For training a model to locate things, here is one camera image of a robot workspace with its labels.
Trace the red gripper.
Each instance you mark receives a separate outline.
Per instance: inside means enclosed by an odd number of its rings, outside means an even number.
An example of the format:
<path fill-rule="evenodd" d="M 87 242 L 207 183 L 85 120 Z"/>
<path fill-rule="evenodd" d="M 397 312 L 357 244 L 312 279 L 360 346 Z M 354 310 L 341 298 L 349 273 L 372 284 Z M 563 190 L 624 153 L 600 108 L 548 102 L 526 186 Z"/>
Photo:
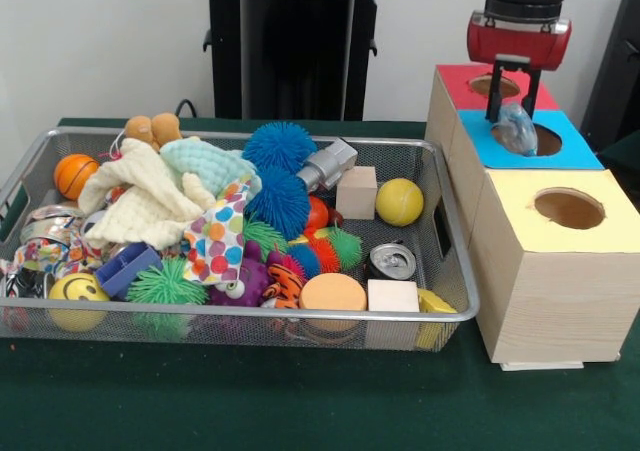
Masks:
<path fill-rule="evenodd" d="M 497 122 L 502 105 L 501 82 L 505 61 L 528 61 L 523 68 L 529 77 L 521 106 L 528 114 L 535 111 L 541 70 L 556 70 L 562 63 L 572 33 L 572 22 L 560 18 L 547 23 L 504 21 L 483 11 L 474 11 L 467 27 L 467 51 L 474 62 L 493 64 L 488 94 L 488 121 Z"/>

